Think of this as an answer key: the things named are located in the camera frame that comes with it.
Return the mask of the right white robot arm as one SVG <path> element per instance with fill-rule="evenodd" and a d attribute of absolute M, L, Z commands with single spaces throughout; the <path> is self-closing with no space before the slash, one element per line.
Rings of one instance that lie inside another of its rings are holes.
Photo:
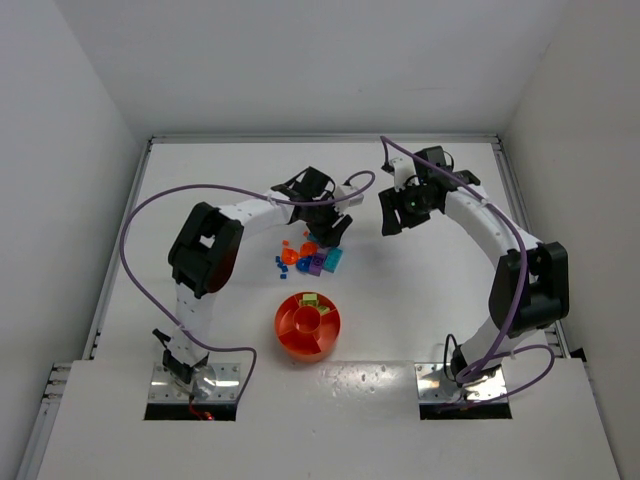
<path fill-rule="evenodd" d="M 526 232 L 489 200 L 480 179 L 456 170 L 442 147 L 387 156 L 383 171 L 394 184 L 379 194 L 382 233 L 417 227 L 438 211 L 458 224 L 495 270 L 488 319 L 455 347 L 450 372 L 460 385 L 497 368 L 535 331 L 565 318 L 570 309 L 568 252 Z"/>

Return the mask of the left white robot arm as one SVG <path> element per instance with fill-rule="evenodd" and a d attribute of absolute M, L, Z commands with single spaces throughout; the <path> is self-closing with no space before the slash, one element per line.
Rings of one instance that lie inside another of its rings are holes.
<path fill-rule="evenodd" d="M 188 385 L 207 364 L 209 351 L 203 344 L 213 304 L 232 275 L 242 240 L 301 221 L 321 246 L 337 247 L 352 223 L 346 210 L 363 200 L 355 191 L 350 181 L 336 184 L 308 167 L 259 197 L 217 207 L 196 204 L 168 255 L 176 286 L 176 328 L 163 338 L 164 368 Z"/>

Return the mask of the purple rounded lego brick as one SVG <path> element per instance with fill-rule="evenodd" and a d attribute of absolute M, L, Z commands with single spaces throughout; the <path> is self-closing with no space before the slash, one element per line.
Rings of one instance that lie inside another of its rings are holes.
<path fill-rule="evenodd" d="M 324 236 L 314 234 L 313 239 L 320 248 L 326 249 L 333 247 L 331 240 L 327 240 Z"/>

